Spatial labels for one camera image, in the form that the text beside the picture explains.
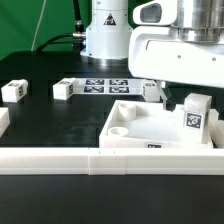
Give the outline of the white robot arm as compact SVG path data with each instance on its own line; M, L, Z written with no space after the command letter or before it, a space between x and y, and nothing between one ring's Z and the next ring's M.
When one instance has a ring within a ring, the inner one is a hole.
M224 0L92 0L81 52L89 63L128 65L131 74L164 82L224 88Z

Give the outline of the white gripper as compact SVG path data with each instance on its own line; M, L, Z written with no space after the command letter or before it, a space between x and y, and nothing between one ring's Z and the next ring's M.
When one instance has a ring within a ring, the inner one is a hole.
M165 81L224 88L224 0L152 0L133 20L129 70L158 80L164 110L176 108Z

